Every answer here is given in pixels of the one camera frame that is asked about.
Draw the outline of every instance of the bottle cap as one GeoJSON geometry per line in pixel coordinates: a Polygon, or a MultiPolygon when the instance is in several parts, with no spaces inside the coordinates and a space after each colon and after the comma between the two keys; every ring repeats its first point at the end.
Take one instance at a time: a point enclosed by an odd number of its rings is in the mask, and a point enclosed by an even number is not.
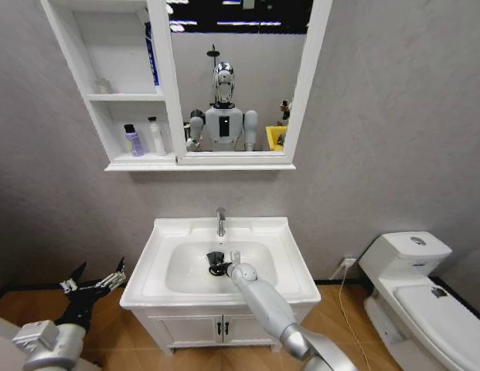
{"type": "Polygon", "coordinates": [[[134,126],[133,124],[126,124],[124,126],[124,131],[126,131],[127,133],[134,133],[134,126]]]}

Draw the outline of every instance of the toilet tank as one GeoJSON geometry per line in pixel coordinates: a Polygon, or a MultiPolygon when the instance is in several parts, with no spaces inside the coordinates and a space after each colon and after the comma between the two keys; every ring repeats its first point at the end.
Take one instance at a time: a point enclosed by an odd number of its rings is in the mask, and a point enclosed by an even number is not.
{"type": "Polygon", "coordinates": [[[359,265],[371,280],[412,278],[429,275],[450,253],[428,232],[386,233],[370,245],[359,265]]]}

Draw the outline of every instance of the power cord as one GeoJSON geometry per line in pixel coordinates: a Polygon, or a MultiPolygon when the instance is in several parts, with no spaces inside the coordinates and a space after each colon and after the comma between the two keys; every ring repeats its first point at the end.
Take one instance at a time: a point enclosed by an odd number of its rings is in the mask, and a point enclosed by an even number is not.
{"type": "Polygon", "coordinates": [[[349,268],[347,265],[345,265],[344,267],[345,267],[345,273],[342,276],[341,286],[339,287],[339,295],[338,295],[339,296],[339,306],[341,307],[342,315],[344,315],[344,317],[345,317],[346,324],[348,325],[349,331],[351,331],[351,333],[353,335],[353,338],[355,338],[355,340],[356,340],[356,344],[358,344],[358,347],[360,348],[360,352],[362,352],[362,354],[363,354],[363,358],[365,358],[365,363],[366,363],[367,368],[369,369],[369,371],[372,371],[372,369],[370,368],[369,359],[366,357],[366,354],[363,351],[362,344],[360,343],[360,341],[356,337],[355,332],[353,331],[351,325],[349,324],[348,316],[346,315],[345,309],[342,306],[342,299],[341,299],[342,287],[345,284],[346,273],[348,273],[348,268],[349,268]]]}

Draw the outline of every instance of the ceiling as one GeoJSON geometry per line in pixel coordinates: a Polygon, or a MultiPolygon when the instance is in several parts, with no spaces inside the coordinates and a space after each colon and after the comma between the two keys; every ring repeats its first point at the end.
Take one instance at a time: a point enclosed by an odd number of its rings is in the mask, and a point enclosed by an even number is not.
{"type": "Polygon", "coordinates": [[[168,0],[173,32],[306,34],[312,0],[168,0]],[[252,9],[244,9],[253,3],[252,9]]]}

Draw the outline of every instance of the toilet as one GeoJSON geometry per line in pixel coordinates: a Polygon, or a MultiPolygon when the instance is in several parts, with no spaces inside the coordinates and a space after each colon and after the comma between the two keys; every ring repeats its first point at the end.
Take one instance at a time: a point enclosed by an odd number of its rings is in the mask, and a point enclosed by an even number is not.
{"type": "Polygon", "coordinates": [[[404,371],[480,371],[480,320],[428,278],[450,253],[428,232],[387,233],[359,261],[366,312],[404,371]]]}

